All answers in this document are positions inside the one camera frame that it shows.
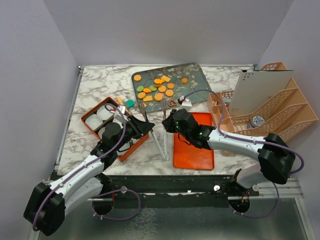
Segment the brown heart chocolate cookie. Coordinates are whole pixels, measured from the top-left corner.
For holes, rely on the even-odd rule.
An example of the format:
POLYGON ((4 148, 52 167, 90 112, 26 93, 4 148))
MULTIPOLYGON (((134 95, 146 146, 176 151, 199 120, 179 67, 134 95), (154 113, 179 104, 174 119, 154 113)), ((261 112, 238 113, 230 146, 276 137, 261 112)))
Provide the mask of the brown heart chocolate cookie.
POLYGON ((169 107, 169 108, 172 108, 172 107, 175 107, 175 106, 177 106, 177 102, 171 99, 171 100, 168 102, 168 107, 169 107))

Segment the silver metal tongs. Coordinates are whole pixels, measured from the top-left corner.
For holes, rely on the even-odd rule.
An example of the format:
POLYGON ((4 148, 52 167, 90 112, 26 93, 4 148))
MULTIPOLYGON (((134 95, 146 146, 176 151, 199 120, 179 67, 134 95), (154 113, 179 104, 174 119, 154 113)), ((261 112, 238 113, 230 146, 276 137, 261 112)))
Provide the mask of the silver metal tongs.
MULTIPOLYGON (((145 120, 146 122, 150 122, 150 121, 149 121, 149 118, 148 118, 147 110, 146 110, 147 108, 142 108, 142 107, 139 106, 139 103, 141 103, 141 102, 143 102, 143 101, 139 101, 138 104, 137 104, 137 105, 138 105, 138 108, 139 108, 139 111, 140 111, 140 113, 142 114, 144 120, 145 120)), ((154 128, 153 128, 153 129, 150 131, 150 133, 151 133, 152 139, 153 139, 153 141, 154 141, 154 143, 155 143, 155 145, 156 145, 156 148, 157 148, 160 156, 161 156, 162 159, 166 162, 166 161, 168 160, 168 157, 167 157, 167 155, 166 155, 165 152, 164 152, 165 149, 162 147, 162 145, 161 145, 161 143, 160 143, 161 137, 160 137, 160 129, 159 129, 159 127, 158 127, 157 125, 155 125, 155 130, 154 130, 154 128)))

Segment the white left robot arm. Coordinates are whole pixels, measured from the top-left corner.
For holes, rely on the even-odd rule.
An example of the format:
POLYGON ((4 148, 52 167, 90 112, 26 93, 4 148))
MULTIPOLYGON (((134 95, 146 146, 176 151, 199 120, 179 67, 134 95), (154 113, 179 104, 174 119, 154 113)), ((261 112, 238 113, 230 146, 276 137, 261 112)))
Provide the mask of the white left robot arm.
POLYGON ((117 159, 121 147, 147 135, 154 126, 134 116, 129 116, 122 125, 108 123, 102 139, 80 165, 50 184, 40 182, 34 187, 23 213, 32 229, 50 236, 73 207, 96 195, 106 197, 111 186, 102 172, 117 159))

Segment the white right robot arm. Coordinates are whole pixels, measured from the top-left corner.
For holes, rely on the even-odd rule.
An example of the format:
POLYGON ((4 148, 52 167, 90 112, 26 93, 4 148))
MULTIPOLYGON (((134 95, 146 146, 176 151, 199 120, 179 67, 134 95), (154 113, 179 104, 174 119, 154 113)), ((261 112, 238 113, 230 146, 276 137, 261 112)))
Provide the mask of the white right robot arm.
POLYGON ((229 189, 236 196, 266 181, 284 185, 291 175, 296 155, 275 133, 263 137, 222 131, 199 124, 186 109, 172 110, 162 125, 168 133, 181 135, 198 149, 229 151, 255 160, 256 164, 234 174, 229 189))

